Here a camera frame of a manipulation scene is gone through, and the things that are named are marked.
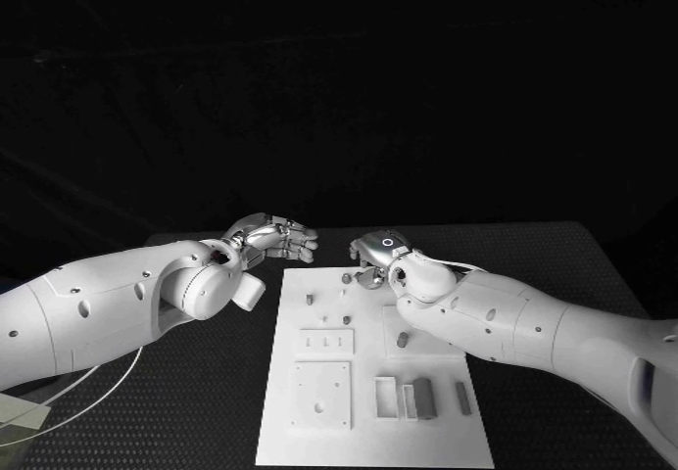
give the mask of gray fabric tablecloth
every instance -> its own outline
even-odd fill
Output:
[[[388,227],[320,229],[308,267],[346,266],[350,241]],[[585,229],[574,222],[401,226],[414,246],[469,262],[572,303],[646,317]],[[148,246],[222,232],[158,234]],[[251,271],[267,285],[257,308],[235,305],[174,328],[145,349],[127,382],[72,424],[33,443],[27,470],[252,468],[282,270]],[[131,355],[106,364],[47,419],[81,410],[115,382]],[[496,468],[669,469],[626,419],[580,386],[546,372],[467,357]]]

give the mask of black backdrop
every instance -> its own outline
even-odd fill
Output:
[[[636,291],[678,277],[656,4],[23,1],[1,20],[3,276],[262,211],[572,219]]]

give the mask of robotic hand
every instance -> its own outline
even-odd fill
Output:
[[[580,384],[678,468],[678,320],[568,304],[474,266],[425,257],[394,230],[355,240],[350,257],[372,264],[359,282],[368,289],[388,285],[415,328],[482,359]]]
[[[313,230],[258,213],[220,239],[180,241],[56,267],[0,296],[0,391],[117,359],[229,301],[251,310],[268,256],[313,261]]]

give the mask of cable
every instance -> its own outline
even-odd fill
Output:
[[[42,406],[47,406],[59,397],[62,397],[70,390],[75,389],[75,387],[82,383],[82,381],[92,375],[95,370],[99,368],[99,366],[94,367],[89,369],[88,373],[50,398],[46,399],[42,403],[37,403],[29,411],[24,411],[21,414],[14,416],[8,421],[4,422],[4,424],[0,425],[0,429],[6,428],[21,416],[26,416],[34,409],[40,408]]]
[[[75,416],[70,416],[65,421],[62,421],[59,424],[56,424],[56,426],[52,426],[50,428],[44,429],[43,431],[40,431],[37,434],[29,436],[27,438],[23,438],[23,439],[18,439],[7,444],[0,444],[0,447],[6,447],[6,446],[13,446],[14,444],[18,444],[24,441],[29,441],[30,439],[34,439],[37,436],[42,436],[44,435],[46,433],[52,432],[56,428],[60,428],[65,424],[68,424],[73,419],[79,418],[104,400],[105,398],[108,397],[108,395],[114,392],[114,390],[117,389],[117,387],[119,386],[119,384],[122,383],[124,379],[127,378],[127,376],[130,375],[130,372],[131,372],[131,369],[134,368],[134,365],[137,363],[137,360],[138,360],[138,356],[141,355],[141,350],[144,348],[141,347],[137,351],[137,355],[134,357],[134,360],[131,361],[131,364],[130,364],[130,367],[127,369],[127,372],[124,373],[124,375],[119,377],[119,380],[115,382],[115,385],[109,388],[109,390],[102,394],[101,398],[75,415]]]
[[[483,271],[483,272],[487,272],[482,267],[477,267],[477,266],[474,266],[473,264],[466,264],[464,262],[454,262],[454,261],[441,261],[440,259],[428,258],[418,250],[415,250],[414,253],[415,253],[422,259],[427,259],[428,261],[438,262],[438,263],[441,263],[441,264],[448,264],[450,266],[464,267],[466,269],[470,269],[471,271]]]

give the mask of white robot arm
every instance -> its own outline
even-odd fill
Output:
[[[313,261],[317,235],[258,213],[223,238],[82,259],[0,296],[0,391],[99,365],[153,343],[229,301],[251,310],[265,258]]]
[[[430,259],[394,230],[350,245],[368,289],[394,290],[409,324],[476,357],[580,384],[629,419],[678,468],[678,320],[568,304],[474,266]],[[470,268],[466,273],[447,264]]]

